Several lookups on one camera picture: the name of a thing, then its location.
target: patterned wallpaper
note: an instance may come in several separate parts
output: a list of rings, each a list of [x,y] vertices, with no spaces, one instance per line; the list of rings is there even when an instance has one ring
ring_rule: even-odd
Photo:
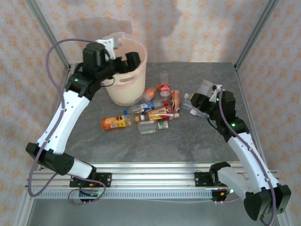
[[[49,124],[56,93],[44,59],[50,45],[24,0],[3,0],[0,8],[0,225],[14,221],[33,160],[25,152]],[[50,60],[57,82],[65,71]]]
[[[38,0],[58,40],[127,32],[148,61],[236,62],[268,0]],[[83,43],[63,44],[70,63]]]
[[[290,186],[289,209],[300,223],[300,0],[279,1],[239,75],[269,167]]]

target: bottle cap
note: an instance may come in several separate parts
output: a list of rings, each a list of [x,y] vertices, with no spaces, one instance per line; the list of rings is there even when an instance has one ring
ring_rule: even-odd
[[[180,114],[178,112],[174,113],[174,118],[178,119],[180,117]]]
[[[159,129],[167,129],[168,128],[168,122],[167,121],[159,121],[158,122],[158,128]]]
[[[191,109],[190,114],[197,115],[198,112],[196,110],[194,110],[194,109]]]

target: marble surface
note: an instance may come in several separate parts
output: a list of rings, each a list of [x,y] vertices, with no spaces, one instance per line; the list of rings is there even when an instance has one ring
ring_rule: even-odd
[[[171,89],[181,95],[196,92],[203,79],[224,85],[234,93],[237,116],[250,127],[246,108],[231,63],[148,63],[146,87],[159,83],[166,71]],[[86,162],[215,162],[238,161],[223,137],[205,119],[182,109],[169,128],[140,135],[136,125],[104,131],[101,119],[123,114],[100,89],[79,117],[66,145],[66,153]]]

